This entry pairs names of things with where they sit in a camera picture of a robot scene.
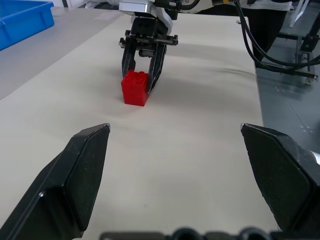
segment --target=red lego brick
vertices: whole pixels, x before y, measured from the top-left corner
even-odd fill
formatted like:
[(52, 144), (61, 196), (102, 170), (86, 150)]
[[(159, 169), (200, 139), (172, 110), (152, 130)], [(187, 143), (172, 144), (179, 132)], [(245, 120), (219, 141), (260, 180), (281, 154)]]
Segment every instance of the red lego brick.
[(143, 107), (149, 96), (147, 83), (147, 73), (129, 70), (121, 81), (124, 103)]

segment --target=black pants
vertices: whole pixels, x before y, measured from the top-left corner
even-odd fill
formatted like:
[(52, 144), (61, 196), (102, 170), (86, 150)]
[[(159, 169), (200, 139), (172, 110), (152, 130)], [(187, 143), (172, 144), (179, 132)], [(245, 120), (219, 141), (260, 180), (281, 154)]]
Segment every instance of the black pants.
[[(246, 9), (242, 8), (244, 16), (248, 17), (250, 31), (259, 44), (259, 46), (267, 52), (280, 32), (286, 17), (286, 11), (268, 10), (268, 9)], [(218, 5), (198, 14), (205, 15), (223, 15), (223, 16), (239, 16), (236, 8), (232, 5)], [(253, 48), (254, 56), (262, 60), (263, 56)]]

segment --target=wheel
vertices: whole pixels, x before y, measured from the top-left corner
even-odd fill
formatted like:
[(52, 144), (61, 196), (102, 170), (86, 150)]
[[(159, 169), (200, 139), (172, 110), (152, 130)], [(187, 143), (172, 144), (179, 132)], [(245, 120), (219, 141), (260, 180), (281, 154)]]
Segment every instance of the wheel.
[(312, 83), (314, 82), (314, 79), (311, 78), (311, 77), (307, 77), (305, 80), (304, 80), (304, 84), (305, 85), (312, 85)]

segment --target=white table surface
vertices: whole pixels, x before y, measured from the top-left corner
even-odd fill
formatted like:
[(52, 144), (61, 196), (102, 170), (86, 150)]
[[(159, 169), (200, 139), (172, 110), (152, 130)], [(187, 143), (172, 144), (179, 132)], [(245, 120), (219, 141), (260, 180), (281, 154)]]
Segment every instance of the white table surface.
[[(127, 15), (3, 98), (0, 225), (73, 134), (110, 123), (83, 239), (103, 231), (168, 234), (184, 226), (201, 233), (276, 230), (240, 132), (244, 122), (262, 125), (262, 116), (254, 63), (236, 20), (180, 14), (173, 28), (179, 45), (168, 47), (144, 107), (122, 99), (118, 42), (131, 27)], [(148, 59), (136, 59), (136, 69), (146, 71)]]

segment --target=blue plastic bin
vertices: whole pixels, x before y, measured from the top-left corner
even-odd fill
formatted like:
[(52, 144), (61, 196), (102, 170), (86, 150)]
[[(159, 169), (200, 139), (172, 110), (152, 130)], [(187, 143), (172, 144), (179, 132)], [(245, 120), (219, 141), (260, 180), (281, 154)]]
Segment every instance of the blue plastic bin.
[(0, 50), (55, 24), (50, 1), (0, 0)]

